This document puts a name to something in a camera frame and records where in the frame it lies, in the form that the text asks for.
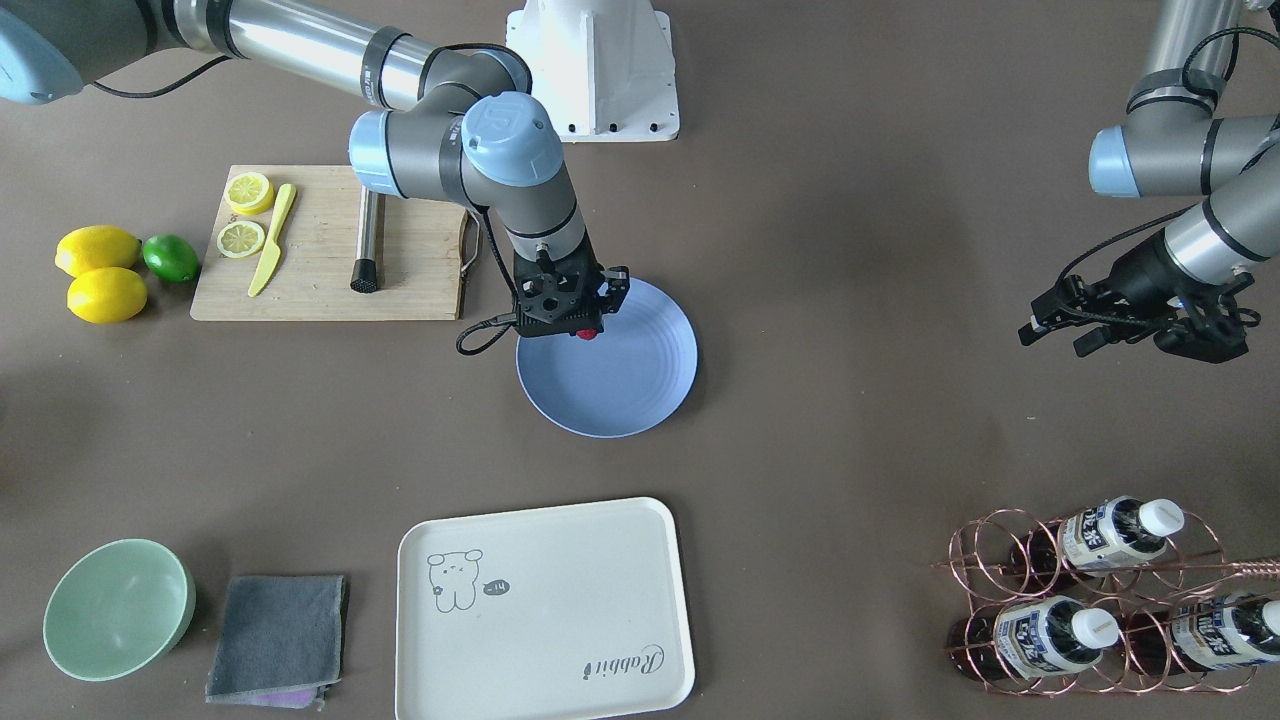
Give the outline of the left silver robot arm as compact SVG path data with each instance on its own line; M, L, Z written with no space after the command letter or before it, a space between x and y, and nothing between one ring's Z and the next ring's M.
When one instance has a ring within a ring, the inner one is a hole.
M1147 223L1149 237L1102 281L1065 268L1030 305L1023 345L1080 327L1078 356L1152 338L1172 355L1225 363L1247 351L1260 314L1236 297L1252 269L1277 256L1277 117L1219 118L1234 70L1244 9L1277 15L1275 1L1166 1L1143 74L1120 126L1094 137L1089 178L1112 197L1196 196Z

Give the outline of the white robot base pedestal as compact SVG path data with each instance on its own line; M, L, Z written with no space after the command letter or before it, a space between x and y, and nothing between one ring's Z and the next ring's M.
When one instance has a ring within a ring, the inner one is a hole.
M671 18L650 1L526 1L506 46L564 143L664 142L681 114Z

